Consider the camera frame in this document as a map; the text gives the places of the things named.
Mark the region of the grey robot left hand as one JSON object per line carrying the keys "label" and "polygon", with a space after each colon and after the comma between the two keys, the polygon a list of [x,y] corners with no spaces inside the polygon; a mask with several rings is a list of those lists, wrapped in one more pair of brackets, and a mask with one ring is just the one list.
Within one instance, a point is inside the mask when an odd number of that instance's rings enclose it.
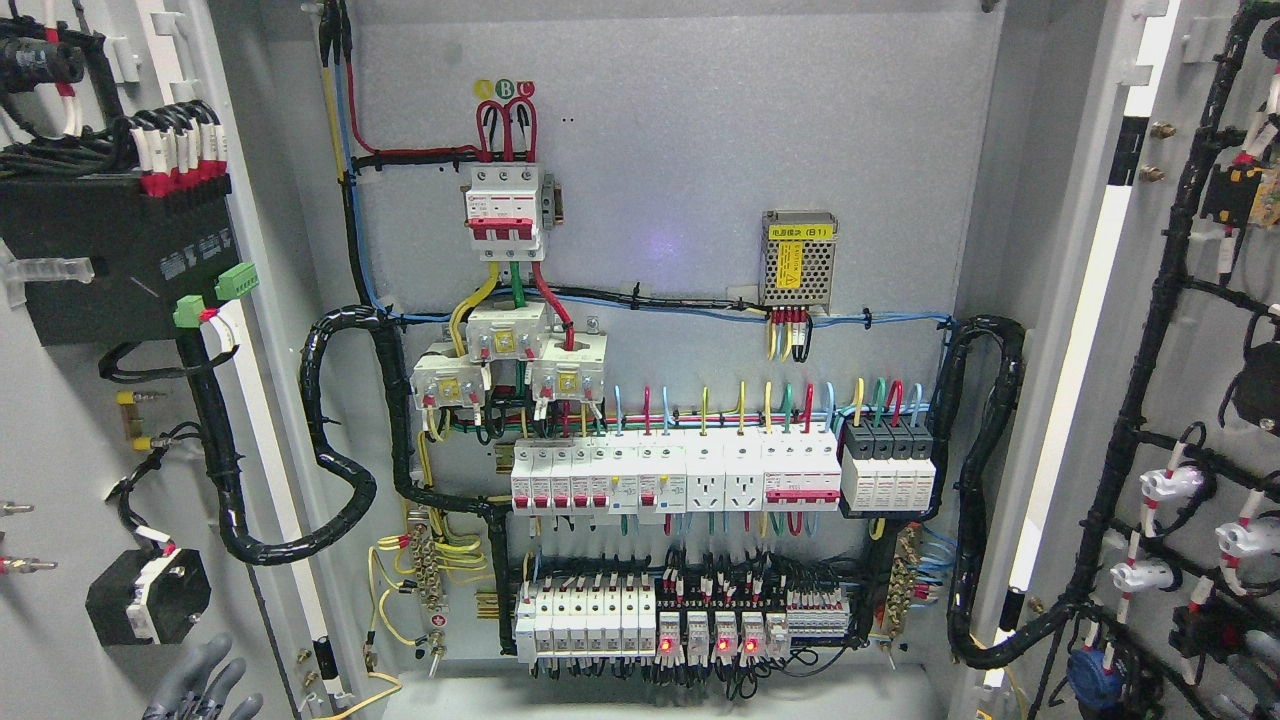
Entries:
{"label": "grey robot left hand", "polygon": [[209,642],[188,648],[180,661],[160,680],[142,719],[219,719],[228,696],[244,675],[246,660],[223,660],[233,639],[223,632]]}

